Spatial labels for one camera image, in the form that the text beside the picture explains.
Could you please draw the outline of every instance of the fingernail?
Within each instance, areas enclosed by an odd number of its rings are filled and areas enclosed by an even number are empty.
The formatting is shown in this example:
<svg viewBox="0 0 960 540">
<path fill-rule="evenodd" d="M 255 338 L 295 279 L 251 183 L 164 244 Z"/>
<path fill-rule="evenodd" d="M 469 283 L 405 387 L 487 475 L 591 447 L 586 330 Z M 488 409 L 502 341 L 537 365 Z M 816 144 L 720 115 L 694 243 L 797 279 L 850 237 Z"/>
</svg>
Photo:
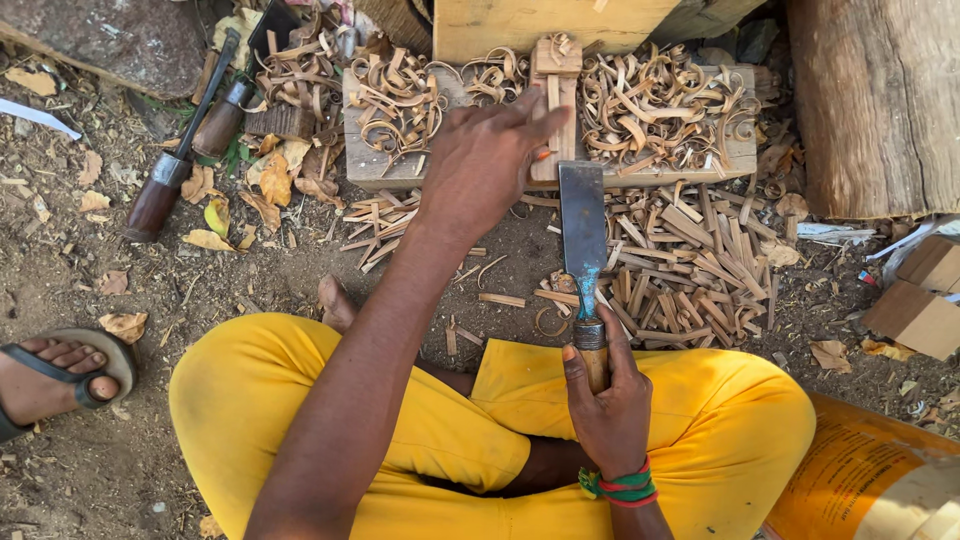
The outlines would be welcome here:
<svg viewBox="0 0 960 540">
<path fill-rule="evenodd" d="M 573 348 L 573 345 L 566 344 L 564 345 L 564 351 L 562 352 L 564 362 L 572 360 L 577 356 L 577 350 Z"/>
</svg>

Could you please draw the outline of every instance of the sandal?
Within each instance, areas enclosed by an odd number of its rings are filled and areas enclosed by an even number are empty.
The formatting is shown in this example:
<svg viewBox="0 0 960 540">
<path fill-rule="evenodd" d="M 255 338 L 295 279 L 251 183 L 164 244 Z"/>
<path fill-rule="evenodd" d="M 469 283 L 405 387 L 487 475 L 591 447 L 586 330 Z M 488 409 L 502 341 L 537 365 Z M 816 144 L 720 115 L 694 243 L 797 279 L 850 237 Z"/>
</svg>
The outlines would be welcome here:
<svg viewBox="0 0 960 540">
<path fill-rule="evenodd" d="M 84 345 L 95 347 L 107 357 L 107 363 L 98 370 L 90 373 L 70 373 L 43 358 L 35 356 L 16 343 L 8 343 L 0 346 L 0 352 L 3 352 L 5 355 L 30 369 L 42 373 L 51 379 L 74 384 L 74 397 L 77 399 L 77 403 L 83 408 L 96 409 L 104 405 L 119 402 L 130 393 L 136 384 L 135 349 L 128 347 L 123 341 L 120 341 L 109 333 L 90 329 L 62 329 L 47 331 L 36 337 L 53 338 L 60 342 L 79 341 Z M 103 376 L 113 378 L 119 386 L 117 394 L 106 401 L 100 401 L 94 398 L 89 390 L 90 381 Z M 7 413 L 4 412 L 3 408 L 0 407 L 0 444 L 11 441 L 33 429 L 34 424 L 30 426 L 18 426 L 14 424 L 7 416 Z"/>
</svg>

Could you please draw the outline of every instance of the yellow trousers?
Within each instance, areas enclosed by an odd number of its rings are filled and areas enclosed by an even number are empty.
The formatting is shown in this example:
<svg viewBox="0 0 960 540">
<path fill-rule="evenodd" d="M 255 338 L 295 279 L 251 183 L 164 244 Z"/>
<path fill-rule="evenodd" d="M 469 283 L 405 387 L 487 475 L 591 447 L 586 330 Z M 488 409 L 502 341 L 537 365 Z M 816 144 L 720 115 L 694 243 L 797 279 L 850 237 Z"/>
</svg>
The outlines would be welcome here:
<svg viewBox="0 0 960 540">
<path fill-rule="evenodd" d="M 177 366 L 170 409 L 183 456 L 229 538 L 243 537 L 280 441 L 339 340 L 319 322 L 259 313 L 216 327 Z M 635 356 L 654 384 L 648 452 L 674 534 L 749 539 L 810 443 L 809 399 L 756 356 L 710 349 Z M 351 537 L 612 538 L 608 504 L 589 500 L 579 485 L 498 499 L 419 478 L 478 493 L 503 488 L 530 452 L 521 433 L 576 438 L 560 349 L 489 340 L 469 399 L 415 367 Z"/>
</svg>

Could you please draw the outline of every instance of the green thread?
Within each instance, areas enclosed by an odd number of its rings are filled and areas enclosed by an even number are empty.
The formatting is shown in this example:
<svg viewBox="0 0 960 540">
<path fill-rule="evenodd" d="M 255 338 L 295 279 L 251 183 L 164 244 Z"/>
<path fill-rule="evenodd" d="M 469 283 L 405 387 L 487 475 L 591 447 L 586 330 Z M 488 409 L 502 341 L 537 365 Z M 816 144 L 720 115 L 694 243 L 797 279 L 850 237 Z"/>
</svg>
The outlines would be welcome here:
<svg viewBox="0 0 960 540">
<path fill-rule="evenodd" d="M 600 486 L 600 480 L 602 479 L 600 473 L 592 473 L 584 468 L 580 469 L 580 474 L 577 475 L 577 478 L 580 481 L 580 487 L 583 488 L 587 496 L 591 499 L 596 499 L 598 496 L 603 495 L 608 499 L 614 499 L 624 503 L 635 503 L 636 501 L 650 497 L 657 491 L 654 481 L 650 478 L 649 470 L 646 473 L 633 473 L 632 475 L 620 477 L 611 482 L 618 485 L 644 484 L 640 489 L 626 489 L 623 491 L 607 491 Z"/>
</svg>

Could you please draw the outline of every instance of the dirt ground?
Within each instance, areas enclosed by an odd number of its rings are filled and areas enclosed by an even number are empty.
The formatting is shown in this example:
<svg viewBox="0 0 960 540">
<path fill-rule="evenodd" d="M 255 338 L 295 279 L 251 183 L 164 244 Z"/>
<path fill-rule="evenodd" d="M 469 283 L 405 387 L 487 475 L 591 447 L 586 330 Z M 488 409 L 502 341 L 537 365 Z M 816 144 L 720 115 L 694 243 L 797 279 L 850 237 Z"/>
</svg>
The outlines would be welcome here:
<svg viewBox="0 0 960 540">
<path fill-rule="evenodd" d="M 97 212 L 109 221 L 94 223 L 77 213 L 84 191 L 77 184 L 84 164 L 79 144 L 41 126 L 17 135 L 13 119 L 0 117 L 0 144 L 6 149 L 0 156 L 0 179 L 25 179 L 53 214 L 46 224 L 35 223 L 33 206 L 17 186 L 0 184 L 0 339 L 18 341 L 60 327 L 96 328 L 97 319 L 107 313 L 146 312 L 149 319 L 137 344 L 140 383 L 122 404 L 43 421 L 37 433 L 0 446 L 3 454 L 15 455 L 0 465 L 0 538 L 20 530 L 27 539 L 197 539 L 198 522 L 208 512 L 184 466 L 166 399 L 184 349 L 217 324 L 239 316 L 238 304 L 318 318 L 315 289 L 328 272 L 339 276 L 362 303 L 385 264 L 368 275 L 358 271 L 360 253 L 338 250 L 356 226 L 335 220 L 333 207 L 313 199 L 301 203 L 299 194 L 288 207 L 293 219 L 284 220 L 283 239 L 264 237 L 261 227 L 246 255 L 207 252 L 181 242 L 182 234 L 204 227 L 203 205 L 183 200 L 158 243 L 131 245 L 119 231 L 137 188 L 118 182 L 109 169 L 116 162 L 142 179 L 158 152 L 157 140 L 120 88 L 95 79 L 84 84 L 72 75 L 64 79 L 71 87 L 54 98 L 38 98 L 6 80 L 0 80 L 0 95 L 51 110 L 85 133 L 81 142 L 104 159 L 100 180 L 92 188 L 112 199 L 109 210 Z M 172 132 L 176 120 L 168 113 L 147 123 Z M 338 183 L 347 201 L 366 197 L 342 175 Z M 234 231 L 244 223 L 260 224 L 255 211 L 237 197 L 240 185 L 218 173 L 216 187 L 230 199 Z M 533 323 L 535 313 L 550 306 L 533 291 L 562 266 L 560 237 L 546 230 L 553 210 L 524 205 L 514 210 L 525 219 L 508 214 L 478 243 L 488 254 L 468 260 L 472 266 L 507 256 L 486 272 L 483 288 L 474 275 L 445 292 L 423 341 L 428 361 L 453 370 L 477 369 L 482 350 L 466 340 L 459 341 L 457 356 L 446 355 L 444 324 L 451 315 L 481 337 L 550 346 L 568 339 L 545 337 Z M 331 226 L 333 239 L 323 242 Z M 295 249 L 283 247 L 287 231 L 297 240 Z M 276 246 L 266 247 L 263 242 L 269 240 Z M 874 240 L 834 260 L 838 248 L 801 241 L 799 249 L 809 264 L 780 272 L 776 330 L 748 341 L 743 349 L 768 359 L 783 354 L 784 369 L 809 390 L 917 422 L 918 416 L 908 409 L 919 401 L 935 403 L 960 384 L 957 359 L 914 356 L 904 363 L 862 354 L 858 344 L 869 333 L 855 314 L 868 308 L 880 290 L 856 276 L 865 268 L 863 255 L 879 245 Z M 132 294 L 98 292 L 96 282 L 107 270 L 127 270 Z M 523 297 L 528 306 L 479 303 L 480 291 Z M 552 316 L 544 320 L 545 326 L 557 324 Z M 822 339 L 847 344 L 851 374 L 811 365 L 808 342 Z M 899 389 L 905 380 L 919 384 L 902 397 Z M 956 439 L 957 416 L 927 427 Z"/>
</svg>

